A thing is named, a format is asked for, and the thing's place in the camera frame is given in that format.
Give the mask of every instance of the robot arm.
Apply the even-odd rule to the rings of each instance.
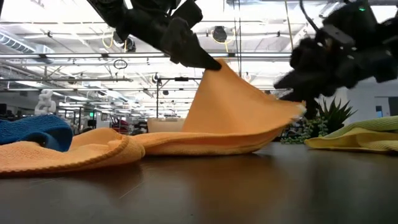
[[[369,77],[378,83],[397,78],[398,17],[378,24],[367,0],[359,0],[332,12],[322,28],[314,29],[315,38],[302,39],[293,49],[293,70],[274,85],[293,89],[282,99],[313,100]]]
[[[221,65],[200,47],[191,28],[203,18],[194,0],[87,0],[104,21],[116,28],[114,40],[123,43],[131,34],[186,67],[219,70]]]

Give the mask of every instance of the table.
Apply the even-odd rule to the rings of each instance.
[[[398,223],[398,157],[272,143],[255,154],[0,180],[0,223]]]

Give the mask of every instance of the blue towel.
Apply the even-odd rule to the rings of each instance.
[[[0,145],[16,141],[33,141],[42,147],[66,152],[72,142],[69,125],[54,115],[41,115],[17,121],[0,120]]]

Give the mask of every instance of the towel fold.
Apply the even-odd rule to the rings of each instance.
[[[17,121],[0,120],[0,145],[32,141],[48,149],[66,152],[72,137],[69,125],[54,115],[33,116]]]
[[[64,172],[134,162],[144,155],[230,155],[252,152],[305,111],[239,78],[224,61],[206,71],[180,133],[118,134],[109,128],[75,136],[67,152],[34,142],[0,146],[0,174]]]
[[[398,116],[360,121],[322,138],[305,141],[316,149],[368,152],[398,151]]]

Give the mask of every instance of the white stuffed toy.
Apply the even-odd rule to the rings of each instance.
[[[57,106],[55,102],[51,100],[51,96],[51,90],[42,90],[42,94],[39,95],[39,102],[35,107],[35,115],[45,115],[55,112]]]

